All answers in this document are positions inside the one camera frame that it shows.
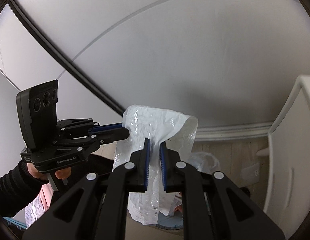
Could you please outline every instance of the black sleeve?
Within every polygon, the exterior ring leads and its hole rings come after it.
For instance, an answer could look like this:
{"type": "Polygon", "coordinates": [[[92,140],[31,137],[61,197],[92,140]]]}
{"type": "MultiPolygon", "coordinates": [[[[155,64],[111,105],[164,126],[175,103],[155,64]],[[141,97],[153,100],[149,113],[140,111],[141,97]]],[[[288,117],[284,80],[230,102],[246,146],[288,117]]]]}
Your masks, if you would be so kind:
{"type": "Polygon", "coordinates": [[[8,174],[0,177],[0,215],[15,216],[36,198],[42,185],[46,183],[32,177],[27,164],[20,161],[8,174]]]}

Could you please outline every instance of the white plastic bag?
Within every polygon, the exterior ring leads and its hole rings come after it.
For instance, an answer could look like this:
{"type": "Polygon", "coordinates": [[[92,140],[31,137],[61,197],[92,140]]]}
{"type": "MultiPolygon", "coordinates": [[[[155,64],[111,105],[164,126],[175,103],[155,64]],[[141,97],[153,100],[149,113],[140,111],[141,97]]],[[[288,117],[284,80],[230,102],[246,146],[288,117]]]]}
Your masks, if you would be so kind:
{"type": "Polygon", "coordinates": [[[168,215],[175,193],[163,190],[159,145],[167,140],[167,147],[179,152],[181,160],[187,161],[197,125],[196,117],[167,109],[133,105],[124,112],[123,127],[130,131],[130,135],[117,142],[113,169],[129,161],[132,152],[142,149],[146,137],[151,141],[147,191],[130,193],[128,198],[127,209],[134,220],[143,225],[154,225],[159,211],[168,215]]]}
{"type": "Polygon", "coordinates": [[[193,165],[198,171],[207,174],[213,174],[215,171],[220,171],[220,162],[211,153],[192,153],[187,162],[193,165]]]}

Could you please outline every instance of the camera lens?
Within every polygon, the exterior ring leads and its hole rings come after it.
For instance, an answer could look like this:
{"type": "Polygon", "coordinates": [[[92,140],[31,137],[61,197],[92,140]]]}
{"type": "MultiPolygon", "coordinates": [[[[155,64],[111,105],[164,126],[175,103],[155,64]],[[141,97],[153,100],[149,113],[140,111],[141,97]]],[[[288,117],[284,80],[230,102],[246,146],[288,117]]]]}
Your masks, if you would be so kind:
{"type": "Polygon", "coordinates": [[[53,99],[53,100],[56,99],[56,89],[54,89],[53,92],[52,92],[52,99],[53,99]]]}
{"type": "Polygon", "coordinates": [[[37,113],[40,110],[40,100],[36,98],[34,101],[34,111],[37,113]]]}
{"type": "Polygon", "coordinates": [[[45,92],[45,94],[44,94],[44,96],[43,96],[43,105],[44,105],[45,107],[47,107],[47,106],[49,105],[50,100],[51,100],[51,95],[50,95],[50,93],[47,91],[47,92],[45,92]]]}

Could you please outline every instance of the silver screw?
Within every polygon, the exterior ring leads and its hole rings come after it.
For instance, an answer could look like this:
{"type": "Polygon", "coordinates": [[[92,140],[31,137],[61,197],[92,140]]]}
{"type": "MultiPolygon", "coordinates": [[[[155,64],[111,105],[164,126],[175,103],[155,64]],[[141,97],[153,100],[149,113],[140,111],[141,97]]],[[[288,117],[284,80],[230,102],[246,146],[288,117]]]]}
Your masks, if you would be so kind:
{"type": "Polygon", "coordinates": [[[222,179],[224,177],[224,174],[222,172],[220,172],[220,171],[217,171],[217,172],[214,173],[214,177],[216,179],[222,179]]]}
{"type": "Polygon", "coordinates": [[[135,164],[134,163],[131,163],[131,162],[128,162],[128,163],[125,163],[124,167],[128,170],[132,169],[133,167],[135,167],[135,164]]]}
{"type": "Polygon", "coordinates": [[[180,168],[180,169],[183,169],[183,168],[186,167],[186,163],[184,163],[184,162],[177,162],[177,163],[176,163],[176,167],[177,167],[177,168],[180,168]]]}
{"type": "Polygon", "coordinates": [[[86,175],[86,179],[88,179],[88,180],[94,180],[94,179],[96,179],[96,177],[97,177],[97,175],[94,172],[90,172],[86,175]]]}

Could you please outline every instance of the human hand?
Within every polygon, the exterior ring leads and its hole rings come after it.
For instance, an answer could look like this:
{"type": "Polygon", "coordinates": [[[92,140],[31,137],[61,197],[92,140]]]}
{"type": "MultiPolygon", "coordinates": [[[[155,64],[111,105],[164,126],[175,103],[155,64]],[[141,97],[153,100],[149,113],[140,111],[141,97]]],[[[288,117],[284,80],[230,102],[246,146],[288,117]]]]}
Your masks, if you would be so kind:
{"type": "MultiPolygon", "coordinates": [[[[38,170],[36,170],[35,166],[33,163],[28,163],[27,164],[27,169],[28,172],[36,179],[41,179],[41,180],[48,180],[47,179],[47,174],[40,173],[38,170]]],[[[71,168],[65,168],[59,171],[55,172],[55,176],[58,179],[67,179],[71,175],[71,168]]]]}
{"type": "Polygon", "coordinates": [[[179,211],[180,213],[183,213],[183,204],[180,204],[179,206],[175,207],[174,213],[176,211],[179,211]]]}

